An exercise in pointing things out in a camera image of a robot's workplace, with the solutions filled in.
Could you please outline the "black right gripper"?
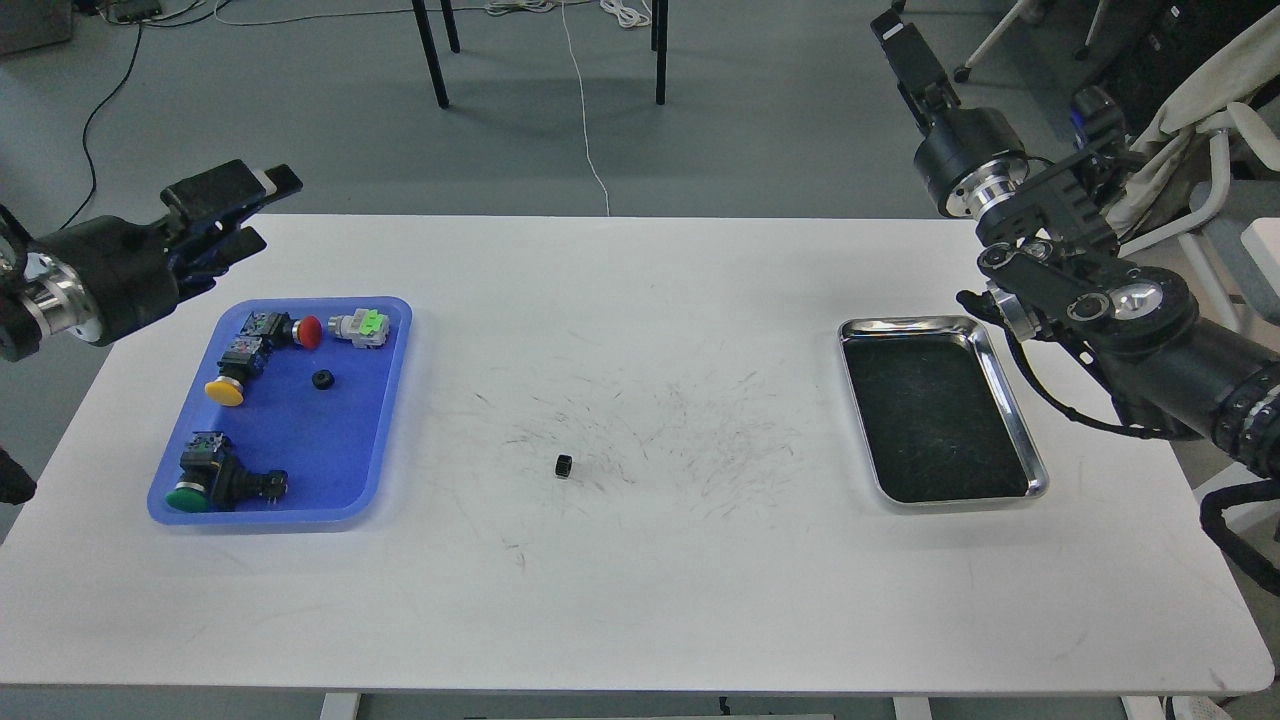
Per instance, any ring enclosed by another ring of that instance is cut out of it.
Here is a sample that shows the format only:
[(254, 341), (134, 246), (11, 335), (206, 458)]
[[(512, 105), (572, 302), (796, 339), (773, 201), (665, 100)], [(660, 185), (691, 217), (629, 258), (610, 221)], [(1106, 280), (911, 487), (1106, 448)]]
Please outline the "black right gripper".
[(913, 163), (938, 214), (978, 219), (1029, 176), (1025, 147), (1005, 114), (960, 108), (947, 70), (920, 31), (890, 8), (870, 22), (920, 135)]

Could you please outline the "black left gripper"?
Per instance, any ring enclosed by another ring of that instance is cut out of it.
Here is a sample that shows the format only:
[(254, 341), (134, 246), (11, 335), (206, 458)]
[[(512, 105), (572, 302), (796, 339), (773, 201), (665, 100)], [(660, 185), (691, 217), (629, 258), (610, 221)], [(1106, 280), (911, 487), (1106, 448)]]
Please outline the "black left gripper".
[(26, 347), (60, 333), (102, 347), (173, 314), (266, 249), (255, 228), (230, 228), (302, 188), (287, 164), (232, 160), (163, 190), (168, 214), (157, 222), (99, 217), (27, 236)]

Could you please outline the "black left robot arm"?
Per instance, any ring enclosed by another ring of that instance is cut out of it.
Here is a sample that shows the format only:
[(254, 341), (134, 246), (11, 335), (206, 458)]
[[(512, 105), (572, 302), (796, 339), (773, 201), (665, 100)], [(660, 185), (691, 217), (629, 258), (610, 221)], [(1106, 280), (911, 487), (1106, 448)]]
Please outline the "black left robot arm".
[(262, 251), (248, 219), (302, 187), (285, 164), (232, 160), (164, 188), (164, 215), (151, 223), (96, 217), (35, 237), (4, 211), (4, 359), (28, 357), (63, 332), (105, 347), (169, 316)]

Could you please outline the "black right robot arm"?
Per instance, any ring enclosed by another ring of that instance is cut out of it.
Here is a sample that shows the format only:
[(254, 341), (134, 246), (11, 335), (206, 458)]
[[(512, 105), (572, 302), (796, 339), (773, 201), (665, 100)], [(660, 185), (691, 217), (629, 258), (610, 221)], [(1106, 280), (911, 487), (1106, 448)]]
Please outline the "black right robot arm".
[(1097, 197), (1137, 167), (1126, 124), (1108, 95), (1076, 92), (1076, 151), (1032, 173), (1029, 155), (1004, 114), (964, 108), (951, 74), (901, 3), (870, 28), (922, 133), (913, 163), (937, 211), (975, 222), (983, 293), (959, 302), (1001, 327), (1020, 373), (1042, 395), (1021, 342), (1052, 342), (1111, 396), (1117, 421), (1065, 404), (1071, 421), (1142, 439), (1203, 437), (1254, 474), (1210, 491), (1199, 506), (1208, 538), (1261, 589), (1279, 591), (1277, 569), (1226, 520), (1240, 505), (1277, 498), (1277, 355), (1204, 319), (1175, 272), (1120, 258), (1121, 242)]

